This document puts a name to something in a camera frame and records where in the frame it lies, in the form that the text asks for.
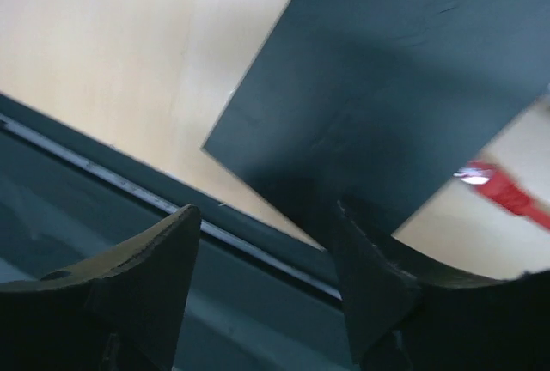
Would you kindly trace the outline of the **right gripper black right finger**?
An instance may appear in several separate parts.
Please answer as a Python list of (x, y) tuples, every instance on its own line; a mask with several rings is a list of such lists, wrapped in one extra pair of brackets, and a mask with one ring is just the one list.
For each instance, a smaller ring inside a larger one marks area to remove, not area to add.
[(377, 232), (338, 202), (331, 254), (363, 370), (546, 370), (549, 274), (475, 275)]

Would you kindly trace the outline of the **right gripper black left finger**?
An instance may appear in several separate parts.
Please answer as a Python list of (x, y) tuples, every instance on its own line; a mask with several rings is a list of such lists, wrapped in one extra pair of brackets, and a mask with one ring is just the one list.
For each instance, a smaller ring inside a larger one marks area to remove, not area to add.
[(39, 280), (1, 286), (3, 370), (169, 370), (199, 249), (187, 205)]

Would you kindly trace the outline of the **black network switch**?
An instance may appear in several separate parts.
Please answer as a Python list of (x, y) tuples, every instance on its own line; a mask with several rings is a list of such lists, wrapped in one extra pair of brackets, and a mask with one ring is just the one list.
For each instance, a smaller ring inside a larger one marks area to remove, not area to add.
[(205, 150), (330, 246), (394, 232), (549, 83), (549, 0), (290, 0)]

